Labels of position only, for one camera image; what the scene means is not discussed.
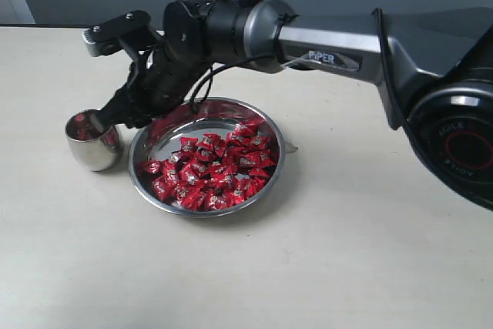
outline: metal bowl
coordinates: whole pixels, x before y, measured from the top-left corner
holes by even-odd
[[[163,203],[154,197],[146,175],[138,171],[140,163],[151,159],[165,160],[172,152],[180,149],[181,136],[201,138],[204,133],[217,133],[224,138],[228,132],[234,130],[237,123],[251,119],[262,121],[259,134],[270,138],[270,151],[277,160],[272,177],[259,193],[231,208],[208,212],[185,210]],[[185,217],[218,217],[242,210],[265,196],[279,179],[285,156],[283,136],[269,116],[247,103],[234,99],[208,98],[201,105],[196,116],[190,112],[189,106],[185,103],[165,119],[155,121],[138,131],[130,146],[129,172],[139,193],[161,210]]]

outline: motor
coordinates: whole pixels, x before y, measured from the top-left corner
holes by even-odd
[[[166,6],[164,35],[149,21],[134,11],[83,33],[91,55],[123,49],[132,59],[100,124],[146,126],[231,67],[316,69],[375,84],[389,126],[403,128],[420,161],[493,210],[493,9],[306,17],[281,0],[186,0]]]

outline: metal cup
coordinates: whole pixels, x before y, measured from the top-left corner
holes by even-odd
[[[88,109],[80,113],[90,116],[96,112],[98,111],[95,109]],[[103,171],[116,165],[123,154],[123,144],[118,129],[110,126],[94,139],[78,140],[76,116],[74,115],[65,125],[65,135],[77,162],[91,171]]]

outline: table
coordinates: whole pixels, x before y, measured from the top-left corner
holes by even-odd
[[[91,59],[80,33],[0,28],[1,328],[493,326],[493,213],[427,172],[373,86],[218,76],[213,96],[262,109],[299,150],[262,203],[188,220],[142,199],[125,163],[71,157],[66,120],[129,64]]]

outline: black cable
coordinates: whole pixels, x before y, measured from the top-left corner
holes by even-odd
[[[404,110],[402,108],[401,102],[397,97],[397,90],[394,84],[394,65],[392,60],[391,47],[389,46],[388,36],[385,30],[384,13],[380,8],[376,8],[372,14],[375,15],[377,19],[377,36],[381,49],[382,71],[384,74],[384,82],[385,86],[387,87],[389,99],[391,100],[391,104],[394,107],[397,118],[399,119],[402,129],[407,135],[409,143],[411,144],[413,151],[416,153],[416,156],[446,186],[448,186],[464,198],[469,199],[481,206],[485,206],[489,209],[489,206],[487,206],[484,199],[478,199],[478,197],[475,196],[473,192],[464,190],[455,181],[448,177],[445,177],[423,150],[418,138],[414,134],[414,130],[411,128],[410,123],[404,115]]]
[[[254,55],[254,56],[251,56],[249,58],[245,58],[244,60],[239,61],[237,63],[231,63],[229,65],[222,65],[222,66],[220,66],[214,70],[212,70],[212,67],[211,67],[211,72],[209,72],[207,75],[205,75],[197,83],[196,88],[193,90],[193,93],[190,96],[189,105],[190,105],[190,109],[191,109],[192,113],[194,115],[196,115],[199,112],[198,106],[200,106],[202,103],[204,103],[206,101],[207,97],[209,96],[210,90],[212,89],[213,77],[215,75],[217,75],[218,73],[224,72],[227,69],[231,69],[233,67],[240,67],[240,66],[245,65],[247,63],[250,63],[250,62],[253,62],[253,61],[256,61],[259,59],[266,59],[266,58],[275,58],[275,55],[272,53],[264,53],[264,54]],[[203,88],[203,86],[207,82],[209,83],[209,85],[207,86],[206,95],[199,102],[196,102],[195,99],[196,99],[197,95],[199,94],[200,90]]]

